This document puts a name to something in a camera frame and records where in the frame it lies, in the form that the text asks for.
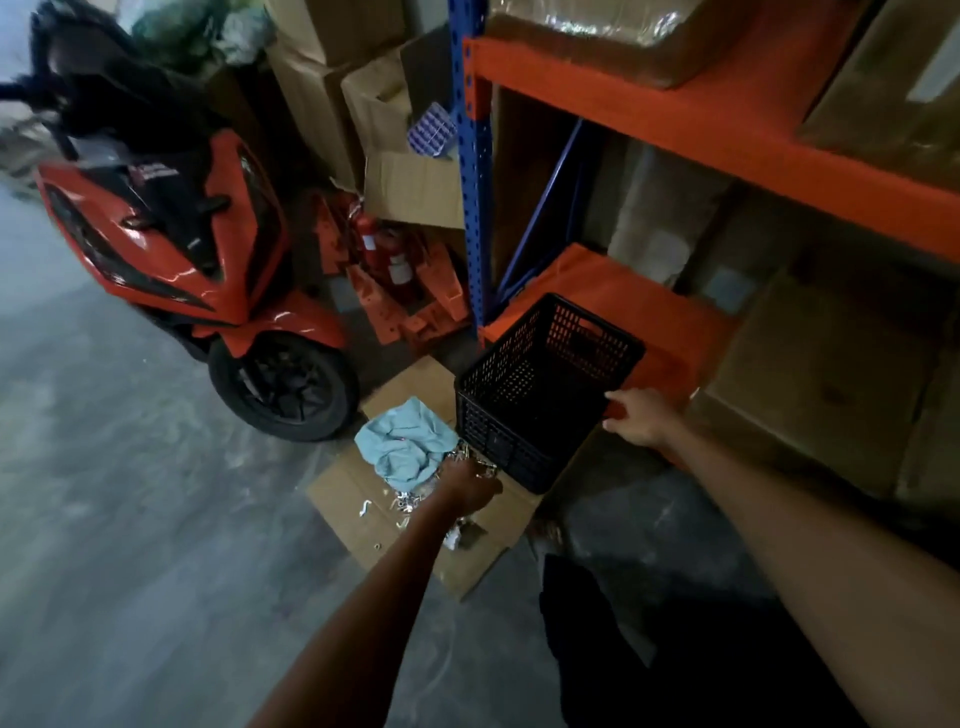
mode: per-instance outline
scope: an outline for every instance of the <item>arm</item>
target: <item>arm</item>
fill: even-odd
[[[323,629],[248,728],[382,726],[446,532],[502,490],[470,460],[445,464],[434,493]]]
[[[873,726],[960,724],[960,575],[862,515],[739,460],[653,390],[605,429],[676,452]]]

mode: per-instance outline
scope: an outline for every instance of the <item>human hand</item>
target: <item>human hand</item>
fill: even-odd
[[[634,445],[662,447],[666,445],[670,428],[683,422],[656,389],[626,389],[608,392],[606,397],[622,404],[627,410],[627,417],[623,420],[604,420],[603,428]]]
[[[440,477],[434,494],[449,503],[457,518],[476,513],[493,496],[503,492],[503,485],[495,477],[486,477],[485,466],[473,458],[446,459],[440,467]]]

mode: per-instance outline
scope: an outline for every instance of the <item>gray floor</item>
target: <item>gray floor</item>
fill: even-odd
[[[0,724],[240,726],[363,576],[303,493],[344,443],[242,424],[41,208],[3,194],[0,219]],[[350,319],[369,389],[408,354]],[[564,491],[625,624],[677,576],[768,594],[656,459],[600,434]],[[432,583],[390,725],[561,725],[537,594],[522,547],[461,604]]]

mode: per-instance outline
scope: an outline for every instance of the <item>red motorcycle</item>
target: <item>red motorcycle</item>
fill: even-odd
[[[90,275],[205,362],[245,422],[336,434],[358,401],[340,321],[294,288],[276,194],[203,90],[84,0],[43,0],[30,50],[0,100],[29,104],[60,147],[37,185]]]

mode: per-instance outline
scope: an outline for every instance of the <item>motorcycle tire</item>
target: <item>motorcycle tire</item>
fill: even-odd
[[[207,368],[213,388],[233,414],[291,442],[334,437],[353,419],[360,400],[347,358],[296,334],[262,333],[239,359],[217,339]],[[255,384],[251,375],[257,377]]]

